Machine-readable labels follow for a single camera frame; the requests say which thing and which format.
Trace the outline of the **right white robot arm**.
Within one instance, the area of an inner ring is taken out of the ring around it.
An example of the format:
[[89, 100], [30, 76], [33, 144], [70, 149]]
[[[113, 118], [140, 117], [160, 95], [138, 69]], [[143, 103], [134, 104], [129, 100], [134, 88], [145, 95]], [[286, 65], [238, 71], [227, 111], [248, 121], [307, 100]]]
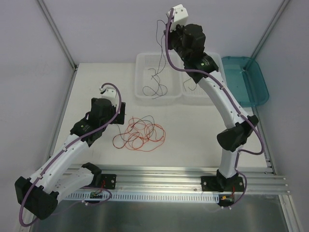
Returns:
[[250, 116], [237, 103], [227, 88], [219, 66], [205, 53], [206, 36], [202, 26], [177, 25], [172, 29], [167, 24], [167, 49], [174, 50], [183, 62], [186, 72], [202, 88], [219, 111], [226, 129], [217, 135], [222, 148], [221, 163], [216, 176], [206, 178], [206, 187], [212, 191], [228, 191], [236, 186], [239, 175], [236, 171], [238, 152], [258, 124], [257, 116]]

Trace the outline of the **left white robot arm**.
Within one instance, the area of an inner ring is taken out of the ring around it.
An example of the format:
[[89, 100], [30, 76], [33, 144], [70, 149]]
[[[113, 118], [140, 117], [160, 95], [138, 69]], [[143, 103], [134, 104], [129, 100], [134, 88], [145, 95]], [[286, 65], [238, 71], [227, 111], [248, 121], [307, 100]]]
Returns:
[[88, 162], [75, 173], [62, 178], [72, 162], [99, 139], [110, 124], [122, 125], [125, 120], [126, 103], [114, 106], [107, 98], [92, 98], [91, 110], [74, 124], [64, 144], [40, 169], [29, 178], [19, 177], [14, 186], [20, 204], [19, 222], [23, 221], [23, 211], [27, 209], [37, 219], [51, 216], [58, 204], [68, 195], [83, 187], [102, 189], [107, 181], [101, 169]]

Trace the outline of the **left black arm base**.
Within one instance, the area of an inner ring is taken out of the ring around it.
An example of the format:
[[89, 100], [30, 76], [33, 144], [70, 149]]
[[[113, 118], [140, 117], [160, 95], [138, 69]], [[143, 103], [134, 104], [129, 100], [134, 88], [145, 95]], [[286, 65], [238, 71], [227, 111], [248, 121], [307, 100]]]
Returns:
[[114, 190], [116, 188], [116, 182], [116, 174], [101, 174], [98, 178], [98, 181], [95, 183], [95, 187]]

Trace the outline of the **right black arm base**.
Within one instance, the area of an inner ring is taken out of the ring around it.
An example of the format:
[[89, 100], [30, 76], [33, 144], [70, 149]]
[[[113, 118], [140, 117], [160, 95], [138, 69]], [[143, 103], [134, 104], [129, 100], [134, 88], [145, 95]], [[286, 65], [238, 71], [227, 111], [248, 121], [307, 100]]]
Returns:
[[208, 192], [243, 192], [245, 184], [242, 177], [236, 176], [233, 178], [220, 178], [217, 176], [202, 176], [201, 188], [202, 191]]

